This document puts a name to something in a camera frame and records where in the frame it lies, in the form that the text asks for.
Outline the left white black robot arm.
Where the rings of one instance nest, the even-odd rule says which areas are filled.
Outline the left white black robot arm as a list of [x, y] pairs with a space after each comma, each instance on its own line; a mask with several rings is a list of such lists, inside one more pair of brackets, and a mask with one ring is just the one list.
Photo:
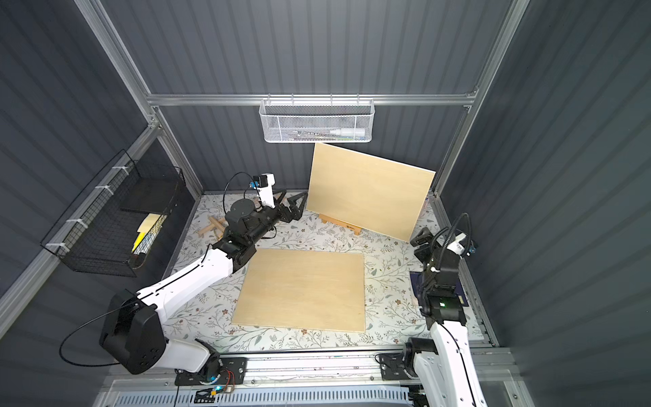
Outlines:
[[225, 214], [227, 226], [220, 240], [187, 267], [137, 293], [113, 296], [99, 336], [100, 346], [133, 375], [152, 368], [168, 368], [213, 384], [224, 369], [220, 354], [202, 340], [189, 342], [164, 334], [163, 325], [206, 288], [242, 269], [256, 253], [256, 244], [279, 222], [300, 220], [307, 193], [262, 193], [257, 207], [241, 198]]

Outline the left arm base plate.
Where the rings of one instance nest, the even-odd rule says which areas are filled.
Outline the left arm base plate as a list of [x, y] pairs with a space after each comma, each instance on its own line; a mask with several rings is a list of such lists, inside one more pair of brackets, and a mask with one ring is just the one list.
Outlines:
[[178, 371], [175, 385], [178, 387], [240, 385], [244, 382], [248, 361], [244, 357], [211, 358], [199, 372]]

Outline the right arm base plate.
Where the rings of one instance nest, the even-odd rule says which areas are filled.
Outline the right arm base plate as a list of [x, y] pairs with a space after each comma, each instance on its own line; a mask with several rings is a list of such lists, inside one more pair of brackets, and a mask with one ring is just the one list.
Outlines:
[[374, 357], [381, 369], [383, 381], [415, 380], [413, 357], [405, 352], [381, 353]]

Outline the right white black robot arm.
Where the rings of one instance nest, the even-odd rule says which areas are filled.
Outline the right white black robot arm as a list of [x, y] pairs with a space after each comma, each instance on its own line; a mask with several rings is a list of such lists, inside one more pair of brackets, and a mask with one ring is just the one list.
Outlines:
[[420, 380], [429, 406], [485, 406], [471, 356], [467, 302], [460, 295], [459, 263], [471, 252], [471, 234], [425, 227], [410, 244], [423, 265], [410, 273], [410, 281], [430, 337], [407, 342], [405, 372]]

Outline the plywood board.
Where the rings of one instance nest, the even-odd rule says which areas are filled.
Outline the plywood board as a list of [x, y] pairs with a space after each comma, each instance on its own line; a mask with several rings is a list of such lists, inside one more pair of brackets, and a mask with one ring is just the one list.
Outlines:
[[317, 143], [307, 209], [408, 241], [435, 171], [332, 144]]
[[260, 249], [252, 257], [232, 323], [364, 332], [362, 254]]

